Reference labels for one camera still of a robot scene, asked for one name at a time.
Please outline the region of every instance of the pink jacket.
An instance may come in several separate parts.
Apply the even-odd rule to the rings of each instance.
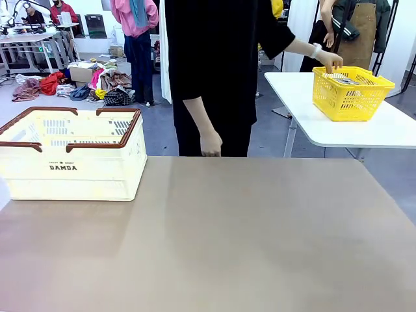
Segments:
[[[149,16],[149,23],[146,27],[138,28],[130,8],[129,0],[110,0],[112,15],[117,22],[122,24],[123,33],[126,36],[139,37],[150,28],[155,28],[159,22],[157,7],[152,0],[144,0],[146,13]]]

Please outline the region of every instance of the black shirt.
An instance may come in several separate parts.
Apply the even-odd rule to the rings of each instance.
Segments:
[[[166,0],[175,125],[193,122],[184,99],[202,97],[214,127],[256,121],[257,44],[269,58],[293,40],[270,0]]]
[[[44,16],[39,11],[34,11],[33,16],[28,14],[26,20],[29,24],[44,24],[45,23]]]

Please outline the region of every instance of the yellow cloth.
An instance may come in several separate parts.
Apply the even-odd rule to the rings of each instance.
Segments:
[[[272,0],[272,10],[273,16],[278,19],[283,12],[283,0]]]
[[[107,94],[107,91],[104,91],[102,89],[96,90],[96,96],[99,97],[100,99],[104,99],[106,94]]]

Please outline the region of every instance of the mannequin hand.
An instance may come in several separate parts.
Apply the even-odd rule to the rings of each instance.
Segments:
[[[327,73],[332,73],[332,66],[335,66],[335,69],[338,67],[343,67],[344,60],[339,55],[335,53],[330,53],[321,50],[317,55],[317,60],[326,67]]]
[[[206,157],[221,157],[222,140],[216,131],[201,135],[201,152]]]
[[[324,39],[324,43],[326,43],[326,47],[328,49],[332,47],[334,41],[335,41],[335,34],[334,33],[331,32],[331,33],[326,34],[325,39]]]

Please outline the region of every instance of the yellow plastic basket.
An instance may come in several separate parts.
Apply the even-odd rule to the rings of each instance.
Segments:
[[[375,77],[359,67],[339,68],[333,74],[325,67],[313,68],[313,103],[334,122],[370,120],[395,84],[382,76]],[[343,84],[335,79],[350,78],[359,85]]]

